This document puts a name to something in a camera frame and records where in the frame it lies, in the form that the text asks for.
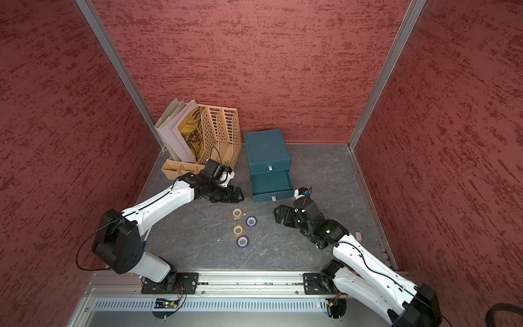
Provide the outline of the teal drawer cabinet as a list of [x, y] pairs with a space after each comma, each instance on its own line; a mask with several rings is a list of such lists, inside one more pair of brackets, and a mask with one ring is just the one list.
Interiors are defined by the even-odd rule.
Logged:
[[250, 175], [289, 170], [291, 158], [280, 129], [245, 134]]

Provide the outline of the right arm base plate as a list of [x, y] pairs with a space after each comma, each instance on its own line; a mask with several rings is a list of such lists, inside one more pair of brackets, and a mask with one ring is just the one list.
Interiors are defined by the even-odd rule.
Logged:
[[346, 298], [347, 294], [341, 292], [338, 287], [335, 286], [335, 276], [333, 274], [324, 273], [304, 273], [303, 274], [303, 285], [306, 295], [332, 295], [337, 296], [340, 294], [342, 298]]

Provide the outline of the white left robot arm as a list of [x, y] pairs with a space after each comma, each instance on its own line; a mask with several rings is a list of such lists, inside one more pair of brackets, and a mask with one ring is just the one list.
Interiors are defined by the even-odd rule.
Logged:
[[163, 192], [127, 208], [111, 209], [102, 215], [94, 234], [91, 251], [118, 274], [133, 273], [164, 293], [177, 289], [177, 269], [164, 259], [144, 250], [142, 237], [156, 223], [178, 208], [199, 200], [211, 203], [240, 203], [241, 188], [230, 185], [235, 173], [212, 159], [198, 173], [187, 172], [175, 178]]

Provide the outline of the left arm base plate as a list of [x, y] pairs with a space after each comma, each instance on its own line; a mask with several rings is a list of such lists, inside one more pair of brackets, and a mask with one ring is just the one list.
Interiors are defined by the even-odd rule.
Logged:
[[161, 282], [153, 282], [150, 279], [142, 278], [141, 294], [189, 294], [196, 293], [200, 274], [199, 273], [170, 273]]

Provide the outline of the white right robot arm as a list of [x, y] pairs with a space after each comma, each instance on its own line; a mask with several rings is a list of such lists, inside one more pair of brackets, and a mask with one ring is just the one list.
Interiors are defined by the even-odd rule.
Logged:
[[381, 316], [391, 326], [439, 326], [443, 321], [437, 293], [417, 286], [366, 250], [347, 228], [327, 219], [308, 195], [293, 206], [273, 211], [275, 222], [300, 231], [334, 259], [321, 272], [321, 287], [346, 294]]

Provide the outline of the teal drawer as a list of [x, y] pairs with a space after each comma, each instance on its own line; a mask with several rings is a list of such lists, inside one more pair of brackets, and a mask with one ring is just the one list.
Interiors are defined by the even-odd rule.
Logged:
[[250, 181], [254, 203], [276, 202], [294, 196], [294, 187], [289, 170], [273, 170], [251, 174]]

